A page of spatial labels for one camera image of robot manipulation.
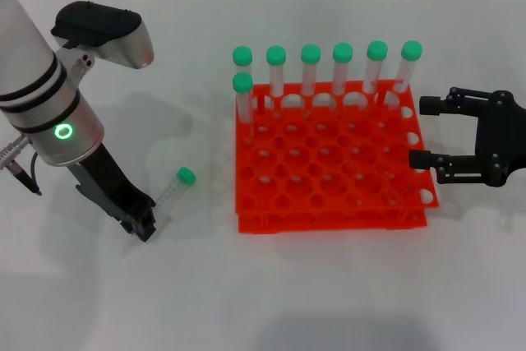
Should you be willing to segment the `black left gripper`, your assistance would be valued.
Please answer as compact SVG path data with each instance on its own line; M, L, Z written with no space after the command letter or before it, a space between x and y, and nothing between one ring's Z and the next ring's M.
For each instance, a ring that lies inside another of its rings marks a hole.
M101 144L82 161L67 167L76 190L114 218L129 234L147 242L155 232L154 201L138 189Z

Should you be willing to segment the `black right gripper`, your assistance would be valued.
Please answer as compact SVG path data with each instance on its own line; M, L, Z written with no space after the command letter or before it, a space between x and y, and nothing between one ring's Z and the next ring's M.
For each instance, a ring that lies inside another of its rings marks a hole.
M444 99L422 96L421 115L460 114L478 118L475 155L443 155L410 150L411 169L436 170L439 184L482 183L505 185L515 171L525 168L525 109L511 92L492 93L451 87Z

